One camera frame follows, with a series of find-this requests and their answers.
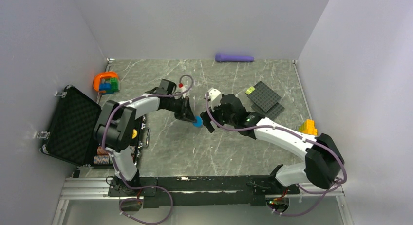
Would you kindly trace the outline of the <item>blue round dealer button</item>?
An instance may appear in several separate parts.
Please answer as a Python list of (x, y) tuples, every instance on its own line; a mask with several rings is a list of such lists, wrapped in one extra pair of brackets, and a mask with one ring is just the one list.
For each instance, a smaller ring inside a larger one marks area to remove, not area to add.
[(195, 121), (192, 124), (195, 127), (201, 127), (203, 125), (203, 120), (200, 116), (195, 116)]

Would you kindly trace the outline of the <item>brown red chip stack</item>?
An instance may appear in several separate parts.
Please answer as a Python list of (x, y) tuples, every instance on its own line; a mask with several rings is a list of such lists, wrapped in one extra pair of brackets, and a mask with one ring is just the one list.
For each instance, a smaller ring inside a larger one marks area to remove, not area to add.
[(99, 146), (96, 150), (97, 155), (109, 155), (109, 152), (106, 151), (102, 146)]

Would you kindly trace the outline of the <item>yellow round dealer button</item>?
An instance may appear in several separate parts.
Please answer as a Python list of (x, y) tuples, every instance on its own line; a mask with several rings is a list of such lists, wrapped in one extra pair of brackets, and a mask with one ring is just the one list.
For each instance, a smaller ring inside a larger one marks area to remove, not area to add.
[(135, 139), (138, 136), (138, 131), (136, 129), (133, 129), (132, 131), (132, 139)]

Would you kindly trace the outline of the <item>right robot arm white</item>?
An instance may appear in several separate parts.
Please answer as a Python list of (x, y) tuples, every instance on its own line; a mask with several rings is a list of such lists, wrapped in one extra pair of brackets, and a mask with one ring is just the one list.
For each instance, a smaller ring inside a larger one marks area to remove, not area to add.
[(282, 193), (287, 186), (312, 183), (318, 188), (331, 190), (333, 185), (347, 182), (345, 161), (332, 137), (304, 134), (282, 126), (257, 112), (248, 112), (234, 94), (224, 95), (213, 89), (204, 95), (206, 111), (201, 114), (203, 124), (210, 133), (215, 127), (237, 132), (254, 140), (261, 140), (281, 147), (302, 162), (282, 165), (269, 179), (269, 189)]

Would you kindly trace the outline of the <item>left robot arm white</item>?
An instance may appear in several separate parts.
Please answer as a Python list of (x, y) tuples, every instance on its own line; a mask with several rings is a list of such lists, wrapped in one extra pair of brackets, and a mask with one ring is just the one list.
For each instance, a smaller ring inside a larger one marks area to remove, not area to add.
[(94, 127), (94, 139), (108, 151), (115, 169), (115, 175), (122, 180), (121, 190), (135, 195), (140, 189), (139, 170), (128, 149), (136, 120), (158, 110), (170, 111), (177, 120), (194, 123), (197, 121), (187, 93), (193, 83), (184, 85), (163, 79), (159, 86), (123, 102), (107, 101)]

